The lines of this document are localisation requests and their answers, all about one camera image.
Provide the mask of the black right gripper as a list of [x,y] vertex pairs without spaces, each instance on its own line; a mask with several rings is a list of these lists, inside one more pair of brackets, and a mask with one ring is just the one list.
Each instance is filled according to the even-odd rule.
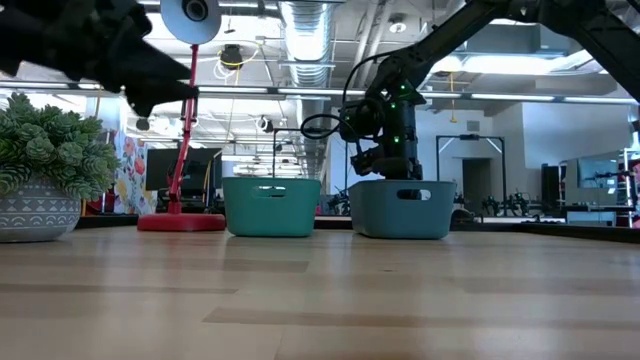
[[[374,173],[390,180],[423,179],[422,166],[416,158],[387,155],[382,145],[358,152],[350,157],[350,163],[359,176]],[[422,199],[420,190],[400,190],[397,196],[399,199]]]

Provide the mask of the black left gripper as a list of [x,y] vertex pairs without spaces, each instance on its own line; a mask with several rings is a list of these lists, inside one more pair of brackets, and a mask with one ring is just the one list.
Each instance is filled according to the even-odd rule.
[[[60,48],[54,52],[61,72],[72,81],[83,78],[118,93],[124,71],[117,58],[127,44],[147,35],[152,25],[137,0],[61,0],[62,11],[54,22]],[[191,70],[147,42],[142,43],[144,75],[141,82],[125,84],[131,109],[148,117],[156,105],[188,100],[199,89],[183,80]]]

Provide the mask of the blue plastic bin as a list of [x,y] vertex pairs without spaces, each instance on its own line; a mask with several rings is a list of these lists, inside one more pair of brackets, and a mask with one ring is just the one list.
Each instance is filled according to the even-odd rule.
[[[400,190],[420,190],[422,199],[399,199]],[[442,239],[455,192],[456,184],[446,181],[360,181],[348,189],[353,230],[372,238]]]

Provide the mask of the black computer monitor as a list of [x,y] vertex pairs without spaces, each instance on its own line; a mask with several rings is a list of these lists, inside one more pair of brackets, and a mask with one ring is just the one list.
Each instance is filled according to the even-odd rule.
[[[147,155],[147,190],[169,190],[178,149],[151,149]],[[184,196],[203,195],[222,187],[222,153],[219,148],[190,148],[180,185]]]

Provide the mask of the floral poster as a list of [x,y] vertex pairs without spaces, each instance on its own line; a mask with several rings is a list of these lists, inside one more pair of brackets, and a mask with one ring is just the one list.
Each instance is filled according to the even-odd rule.
[[141,140],[116,132],[116,157],[120,167],[115,173],[114,211],[128,215],[146,215],[156,211],[157,192],[146,189],[149,147]]

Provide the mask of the potted artificial succulent plant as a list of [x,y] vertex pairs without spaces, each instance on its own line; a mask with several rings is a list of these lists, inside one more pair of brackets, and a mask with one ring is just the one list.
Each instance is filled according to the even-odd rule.
[[0,109],[0,243],[47,242],[74,230],[121,167],[102,121],[12,93]]

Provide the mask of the green plastic bin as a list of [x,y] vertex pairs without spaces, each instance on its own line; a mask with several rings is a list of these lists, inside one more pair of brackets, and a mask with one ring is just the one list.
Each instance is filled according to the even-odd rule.
[[307,237],[321,183],[303,178],[222,179],[228,231],[242,237]]

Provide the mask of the red desk lamp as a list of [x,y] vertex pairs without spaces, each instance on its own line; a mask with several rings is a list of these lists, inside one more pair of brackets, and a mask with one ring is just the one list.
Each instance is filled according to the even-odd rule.
[[[218,34],[221,26],[219,0],[160,0],[160,14],[164,25],[181,42],[190,45],[191,62],[188,85],[195,91],[199,47],[210,42]],[[169,204],[166,213],[140,216],[139,231],[197,232],[218,231],[225,225],[222,215],[193,214],[182,212],[181,185],[183,171],[191,139],[192,118],[198,94],[190,95],[183,101],[181,119],[182,141],[175,162],[173,177],[169,181]]]

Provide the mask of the silver ventilation duct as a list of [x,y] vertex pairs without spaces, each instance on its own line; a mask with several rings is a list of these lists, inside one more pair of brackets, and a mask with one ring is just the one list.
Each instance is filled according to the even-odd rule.
[[436,30],[427,36],[429,49],[435,55],[418,72],[420,86],[426,83],[436,63],[451,55],[463,43],[504,14],[505,0],[454,0],[447,17],[436,23]]
[[[303,65],[289,66],[293,86],[325,88],[329,83],[328,63],[331,55],[331,32],[336,5],[320,2],[286,1],[279,5],[284,20],[287,59]],[[324,113],[323,100],[297,100],[297,120]],[[324,161],[319,142],[303,138],[306,175],[318,178]]]

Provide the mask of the black aluminium table frame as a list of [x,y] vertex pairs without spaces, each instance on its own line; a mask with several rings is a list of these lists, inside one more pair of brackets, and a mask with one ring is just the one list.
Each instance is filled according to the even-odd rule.
[[[137,215],[81,216],[77,229],[136,226]],[[453,224],[451,232],[514,232],[594,241],[626,243],[640,246],[640,229],[622,227],[576,226],[551,222]]]

